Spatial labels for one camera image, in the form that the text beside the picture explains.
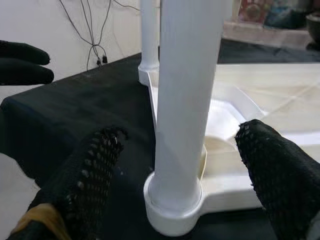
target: yellow tape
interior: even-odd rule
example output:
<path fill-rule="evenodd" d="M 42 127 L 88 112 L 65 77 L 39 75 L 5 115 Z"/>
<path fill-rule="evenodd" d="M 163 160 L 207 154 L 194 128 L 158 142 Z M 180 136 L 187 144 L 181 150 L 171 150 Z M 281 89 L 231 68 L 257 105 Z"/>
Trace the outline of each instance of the yellow tape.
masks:
<path fill-rule="evenodd" d="M 26 228 L 31 221 L 44 224 L 58 240 L 71 240 L 63 218 L 49 203 L 39 204 L 27 211 L 11 231 L 11 235 Z"/>

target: finger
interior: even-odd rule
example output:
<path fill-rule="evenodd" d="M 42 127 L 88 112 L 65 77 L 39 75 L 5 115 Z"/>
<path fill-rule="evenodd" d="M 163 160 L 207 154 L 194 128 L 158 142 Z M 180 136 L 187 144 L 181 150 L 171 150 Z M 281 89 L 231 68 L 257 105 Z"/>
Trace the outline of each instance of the finger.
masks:
<path fill-rule="evenodd" d="M 49 84 L 54 73 L 43 66 L 14 58 L 0 58 L 0 85 Z"/>
<path fill-rule="evenodd" d="M 306 239 L 320 211 L 320 164 L 259 120 L 241 124 L 235 140 L 278 239 Z"/>
<path fill-rule="evenodd" d="M 0 40 L 0 58 L 20 59 L 39 65 L 47 65 L 50 57 L 45 51 L 26 43 Z"/>

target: white pillar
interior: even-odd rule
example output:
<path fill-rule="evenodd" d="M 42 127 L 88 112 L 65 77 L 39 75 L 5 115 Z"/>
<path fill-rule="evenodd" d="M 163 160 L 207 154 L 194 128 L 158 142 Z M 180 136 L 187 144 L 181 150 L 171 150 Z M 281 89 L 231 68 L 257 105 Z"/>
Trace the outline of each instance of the white pillar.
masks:
<path fill-rule="evenodd" d="M 223 14 L 223 0 L 161 3 L 155 172 L 144 196 L 150 223 L 165 235 L 185 234 L 198 219 L 197 174 Z"/>
<path fill-rule="evenodd" d="M 155 0 L 140 0 L 141 9 L 141 64 L 139 72 L 149 73 L 159 70 L 158 41 L 157 41 L 157 8 Z M 140 76 L 140 82 L 145 82 L 145 77 Z"/>

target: pillar base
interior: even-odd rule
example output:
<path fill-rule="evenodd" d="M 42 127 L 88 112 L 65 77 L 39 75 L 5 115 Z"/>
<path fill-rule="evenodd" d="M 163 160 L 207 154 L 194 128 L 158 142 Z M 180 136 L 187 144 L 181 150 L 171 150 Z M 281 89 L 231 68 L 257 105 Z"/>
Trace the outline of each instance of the pillar base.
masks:
<path fill-rule="evenodd" d="M 200 190 L 200 200 L 185 212 L 176 214 L 153 204 L 149 195 L 149 186 L 154 175 L 155 174 L 152 173 L 147 178 L 143 187 L 146 214 L 150 224 L 155 230 L 165 236 L 178 237 L 187 234 L 196 225 L 203 205 L 203 194 L 200 181 L 197 181 Z"/>

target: background object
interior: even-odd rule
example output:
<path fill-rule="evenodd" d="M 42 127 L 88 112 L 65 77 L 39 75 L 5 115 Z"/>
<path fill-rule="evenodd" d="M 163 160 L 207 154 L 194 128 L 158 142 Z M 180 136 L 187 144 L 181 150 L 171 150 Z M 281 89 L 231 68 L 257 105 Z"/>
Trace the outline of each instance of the background object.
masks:
<path fill-rule="evenodd" d="M 266 27 L 297 29 L 306 25 L 306 15 L 312 10 L 312 0 L 274 0 L 265 19 Z"/>
<path fill-rule="evenodd" d="M 307 29 L 312 39 L 320 44 L 320 12 L 315 12 L 306 17 Z"/>
<path fill-rule="evenodd" d="M 238 20 L 262 24 L 272 3 L 273 0 L 242 0 Z"/>

